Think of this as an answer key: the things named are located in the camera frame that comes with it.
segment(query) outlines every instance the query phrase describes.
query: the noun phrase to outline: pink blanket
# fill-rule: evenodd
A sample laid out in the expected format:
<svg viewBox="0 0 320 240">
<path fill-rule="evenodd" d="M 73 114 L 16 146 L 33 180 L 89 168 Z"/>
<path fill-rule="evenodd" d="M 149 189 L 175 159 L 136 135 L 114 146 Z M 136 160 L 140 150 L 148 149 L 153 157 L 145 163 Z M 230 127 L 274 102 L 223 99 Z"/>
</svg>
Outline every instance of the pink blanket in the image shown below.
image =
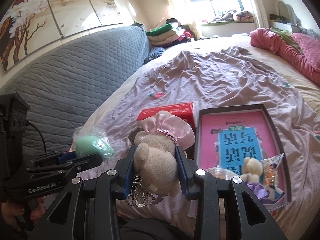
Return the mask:
<svg viewBox="0 0 320 240">
<path fill-rule="evenodd" d="M 320 86 L 320 42 L 302 33 L 291 35 L 303 54 L 287 44 L 278 34 L 258 28 L 250 33 L 251 46 L 270 50 Z"/>
</svg>

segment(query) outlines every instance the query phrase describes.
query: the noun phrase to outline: human hand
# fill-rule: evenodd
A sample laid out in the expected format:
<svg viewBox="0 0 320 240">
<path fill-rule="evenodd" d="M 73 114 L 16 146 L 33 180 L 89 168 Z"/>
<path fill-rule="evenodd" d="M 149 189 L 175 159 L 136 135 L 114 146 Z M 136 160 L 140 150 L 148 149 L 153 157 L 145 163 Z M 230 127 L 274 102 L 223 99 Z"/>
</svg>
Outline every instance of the human hand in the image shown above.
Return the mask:
<svg viewBox="0 0 320 240">
<path fill-rule="evenodd" d="M 34 225 L 40 220 L 45 212 L 43 205 L 44 199 L 45 197 L 37 198 L 38 206 L 31 211 L 30 219 Z M 1 213 L 4 221 L 8 225 L 12 226 L 16 230 L 20 230 L 15 217 L 24 214 L 24 208 L 21 204 L 14 203 L 11 200 L 8 200 L 6 203 L 1 203 Z"/>
</svg>

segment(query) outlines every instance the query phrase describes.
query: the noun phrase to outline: quilted blanket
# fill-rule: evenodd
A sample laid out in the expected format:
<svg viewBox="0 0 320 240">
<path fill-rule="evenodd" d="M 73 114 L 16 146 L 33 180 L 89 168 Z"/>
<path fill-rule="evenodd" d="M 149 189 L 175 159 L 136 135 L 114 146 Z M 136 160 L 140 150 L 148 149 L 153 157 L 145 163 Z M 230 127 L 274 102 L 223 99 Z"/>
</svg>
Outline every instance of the quilted blanket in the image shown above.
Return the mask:
<svg viewBox="0 0 320 240">
<path fill-rule="evenodd" d="M 74 129 L 143 65 L 148 53 L 148 39 L 138 26 L 89 34 L 32 61 L 0 93 L 18 92 L 31 106 L 27 118 L 42 132 L 48 152 L 68 150 Z M 24 154 L 44 153 L 32 127 L 23 140 Z"/>
<path fill-rule="evenodd" d="M 303 54 L 287 44 L 278 34 L 258 28 L 250 33 L 251 45 L 268 49 L 288 61 L 301 74 L 320 86 L 320 42 L 302 33 L 291 37 L 299 45 Z"/>
</svg>

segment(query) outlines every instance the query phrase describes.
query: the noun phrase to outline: green blanket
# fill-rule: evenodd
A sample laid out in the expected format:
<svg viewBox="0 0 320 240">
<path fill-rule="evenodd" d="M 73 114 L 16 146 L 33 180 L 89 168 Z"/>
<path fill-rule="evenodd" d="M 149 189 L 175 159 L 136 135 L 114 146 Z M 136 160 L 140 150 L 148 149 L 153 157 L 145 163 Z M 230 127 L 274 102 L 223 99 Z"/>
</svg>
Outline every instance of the green blanket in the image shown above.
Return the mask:
<svg viewBox="0 0 320 240">
<path fill-rule="evenodd" d="M 173 29 L 172 24 L 168 23 L 168 24 L 162 25 L 158 28 L 155 28 L 155 29 L 151 30 L 150 32 L 146 32 L 146 35 L 147 36 L 158 36 L 162 33 L 168 32 L 169 30 L 172 30 L 172 29 Z"/>
<path fill-rule="evenodd" d="M 270 31 L 273 33 L 278 34 L 281 39 L 283 39 L 287 44 L 294 47 L 298 52 L 302 54 L 302 50 L 300 49 L 299 45 L 294 41 L 294 39 L 290 36 L 292 33 L 288 30 L 281 30 L 278 28 L 270 28 Z"/>
</svg>

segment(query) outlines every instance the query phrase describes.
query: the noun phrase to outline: open box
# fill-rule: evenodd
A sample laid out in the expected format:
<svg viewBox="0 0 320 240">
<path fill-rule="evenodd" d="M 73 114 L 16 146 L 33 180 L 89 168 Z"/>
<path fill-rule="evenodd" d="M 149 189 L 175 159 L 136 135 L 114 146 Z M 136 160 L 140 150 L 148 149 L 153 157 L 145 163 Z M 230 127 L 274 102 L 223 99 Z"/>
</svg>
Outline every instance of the open box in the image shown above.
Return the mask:
<svg viewBox="0 0 320 240">
<path fill-rule="evenodd" d="M 284 153 L 276 127 L 264 105 L 202 109 L 198 120 L 195 161 L 200 169 L 219 165 L 240 175 L 245 157 L 261 160 Z M 291 202 L 291 182 L 285 155 L 278 167 L 278 187 L 285 195 L 276 203 L 265 204 L 268 211 Z M 196 201 L 191 201 L 188 216 L 196 217 L 196 208 Z"/>
</svg>

